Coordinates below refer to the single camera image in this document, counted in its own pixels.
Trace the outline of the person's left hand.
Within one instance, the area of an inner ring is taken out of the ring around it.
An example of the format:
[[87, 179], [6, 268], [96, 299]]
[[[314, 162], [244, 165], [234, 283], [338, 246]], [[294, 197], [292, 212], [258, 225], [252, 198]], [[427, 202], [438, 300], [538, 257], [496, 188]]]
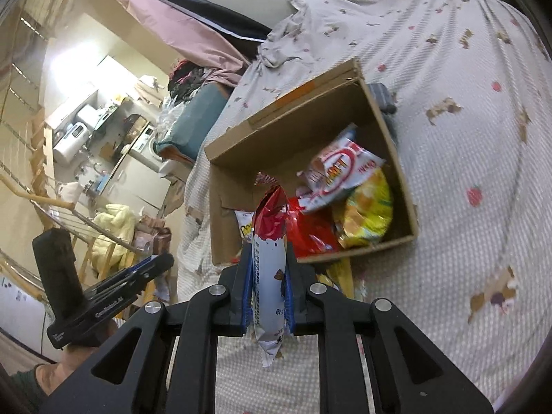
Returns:
[[62, 353], [61, 361], [55, 364], [40, 364], [34, 371], [37, 384], [43, 392], [51, 395], [75, 370], [99, 349], [70, 345]]

